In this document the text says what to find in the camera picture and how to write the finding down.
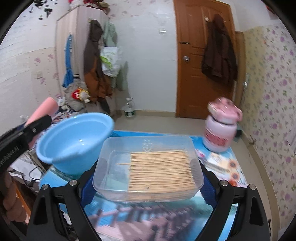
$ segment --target human hand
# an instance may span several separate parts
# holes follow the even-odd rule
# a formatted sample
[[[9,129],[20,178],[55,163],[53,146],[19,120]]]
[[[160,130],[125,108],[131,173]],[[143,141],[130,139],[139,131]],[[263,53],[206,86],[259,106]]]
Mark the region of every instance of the human hand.
[[[15,184],[12,182],[12,178],[7,171],[5,172],[4,182],[7,187],[7,193],[2,202],[6,209],[4,219],[7,223],[9,223],[9,221],[24,222],[27,214],[20,199],[16,196]]]

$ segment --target pink jar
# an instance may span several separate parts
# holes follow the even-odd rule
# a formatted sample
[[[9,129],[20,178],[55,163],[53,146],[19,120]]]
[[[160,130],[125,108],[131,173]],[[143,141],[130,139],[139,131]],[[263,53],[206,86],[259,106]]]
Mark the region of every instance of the pink jar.
[[[203,143],[212,152],[226,151],[237,132],[237,122],[242,120],[242,112],[224,97],[210,102],[208,110],[211,115],[205,121]]]

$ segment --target blue plastic bowl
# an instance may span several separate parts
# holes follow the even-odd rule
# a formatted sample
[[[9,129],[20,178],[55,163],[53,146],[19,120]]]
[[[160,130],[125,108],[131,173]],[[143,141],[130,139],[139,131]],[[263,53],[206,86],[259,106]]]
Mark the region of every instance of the blue plastic bowl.
[[[103,142],[110,136],[113,126],[113,119],[106,114],[73,116],[50,128],[40,138],[37,156],[65,174],[82,174],[99,158]]]

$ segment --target clear plastic box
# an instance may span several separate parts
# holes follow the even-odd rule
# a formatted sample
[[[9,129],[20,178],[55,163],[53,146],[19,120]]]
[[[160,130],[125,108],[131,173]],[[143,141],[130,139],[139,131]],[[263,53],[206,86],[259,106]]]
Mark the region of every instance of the clear plastic box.
[[[171,150],[183,150],[188,154],[195,186],[193,189],[171,190],[165,193],[152,190],[128,190],[131,153]],[[120,202],[170,202],[189,199],[201,189],[203,184],[204,177],[193,142],[189,136],[184,135],[110,137],[103,143],[93,178],[93,186],[101,195],[108,200]]]

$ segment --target door knob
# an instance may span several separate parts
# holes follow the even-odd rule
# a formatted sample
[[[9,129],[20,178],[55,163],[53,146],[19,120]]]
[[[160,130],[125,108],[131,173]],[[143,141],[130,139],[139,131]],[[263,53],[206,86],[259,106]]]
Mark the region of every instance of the door knob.
[[[188,56],[184,56],[183,57],[184,61],[188,62],[190,60],[190,58]]]

